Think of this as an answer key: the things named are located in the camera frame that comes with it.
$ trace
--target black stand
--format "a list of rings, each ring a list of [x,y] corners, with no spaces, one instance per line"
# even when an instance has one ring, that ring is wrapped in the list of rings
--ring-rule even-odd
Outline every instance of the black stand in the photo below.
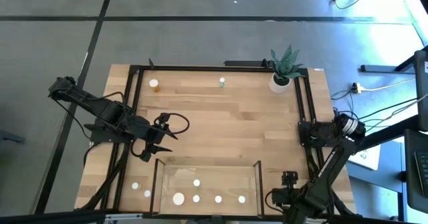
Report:
[[[423,51],[428,51],[428,46],[425,46]],[[375,65],[362,65],[361,72],[364,73],[383,73],[383,74],[414,74],[415,69],[412,68],[415,57],[412,55],[399,66],[375,66]]]
[[[13,141],[16,143],[21,143],[24,141],[24,138],[22,138],[16,134],[12,134],[12,133],[6,132],[4,130],[0,130],[0,142],[2,140],[10,140],[10,141]]]
[[[363,143],[358,148],[358,151],[366,150],[372,148],[378,144],[382,144],[389,140],[402,137],[406,129],[419,130],[419,116],[415,115],[410,118],[407,118],[401,122],[393,124],[388,128],[379,130],[373,134],[369,134],[364,138]]]

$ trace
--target transparent container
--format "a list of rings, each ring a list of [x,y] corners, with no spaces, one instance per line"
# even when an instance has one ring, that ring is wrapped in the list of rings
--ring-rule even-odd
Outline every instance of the transparent container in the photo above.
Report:
[[[242,215],[263,217],[261,161],[253,166],[204,166],[199,164],[166,164],[156,159],[151,215]],[[196,187],[193,181],[200,180]],[[173,203],[175,193],[182,193],[182,205]],[[199,202],[193,196],[199,196]],[[216,203],[215,197],[221,196]]]

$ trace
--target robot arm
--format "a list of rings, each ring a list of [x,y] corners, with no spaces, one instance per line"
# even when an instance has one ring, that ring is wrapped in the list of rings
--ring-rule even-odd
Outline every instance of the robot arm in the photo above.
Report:
[[[155,144],[160,144],[163,136],[168,135],[172,138],[177,137],[169,130],[167,124],[170,115],[168,113],[162,113],[158,118],[155,119],[154,124],[150,125],[150,122],[142,116],[135,116],[132,114],[132,108],[124,103],[124,96],[122,93],[117,92],[114,94],[120,94],[122,96],[122,102],[111,101],[106,97],[97,98],[94,95],[84,91],[76,86],[76,82],[72,77],[57,78],[55,83],[49,88],[49,97],[55,101],[63,100],[65,102],[72,102],[82,107],[95,117],[97,117],[98,124],[85,124],[85,127],[94,132],[100,132],[101,136],[113,136],[124,140],[126,142],[132,142],[135,138],[140,138],[146,141],[146,148],[139,156],[143,161],[148,162],[151,154],[156,154],[159,151],[171,151]]]
[[[332,123],[312,124],[306,133],[318,146],[330,141],[335,141],[336,146],[320,171],[302,188],[293,188],[295,181],[283,181],[284,188],[272,190],[272,201],[284,210],[284,223],[287,224],[303,224],[308,216],[317,216],[327,208],[332,198],[331,185],[362,142],[365,128],[362,122],[342,114]]]

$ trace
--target potted plant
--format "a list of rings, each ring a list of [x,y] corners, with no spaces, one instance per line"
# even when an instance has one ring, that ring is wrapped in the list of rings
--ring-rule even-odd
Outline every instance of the potted plant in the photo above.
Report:
[[[294,63],[296,63],[299,50],[293,51],[292,46],[288,46],[288,49],[282,56],[281,60],[276,58],[274,50],[271,49],[270,52],[273,58],[270,63],[275,73],[272,75],[269,82],[269,88],[275,93],[284,93],[290,85],[290,80],[301,76],[297,70],[302,64],[294,65]]]

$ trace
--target green leaves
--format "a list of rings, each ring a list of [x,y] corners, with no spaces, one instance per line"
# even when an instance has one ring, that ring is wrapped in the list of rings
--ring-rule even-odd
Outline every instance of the green leaves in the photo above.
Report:
[[[284,52],[284,55],[282,56],[281,62],[284,62],[288,56],[290,56],[290,54],[292,54],[292,45],[290,44],[287,48],[287,50]]]
[[[294,73],[291,73],[291,74],[286,74],[284,77],[292,79],[292,78],[297,78],[297,77],[300,77],[300,76],[302,76],[302,75],[299,72],[294,72]]]
[[[274,59],[272,67],[276,73],[276,76],[279,80],[284,80],[285,78],[297,78],[300,74],[297,72],[299,66],[302,64],[294,63],[297,60],[300,50],[293,51],[292,46],[289,45],[287,50],[284,52],[281,61],[276,57],[274,50],[270,50],[272,58]]]
[[[296,64],[292,67],[292,69],[290,70],[290,73],[294,73],[297,71],[297,69],[302,66],[303,64]]]

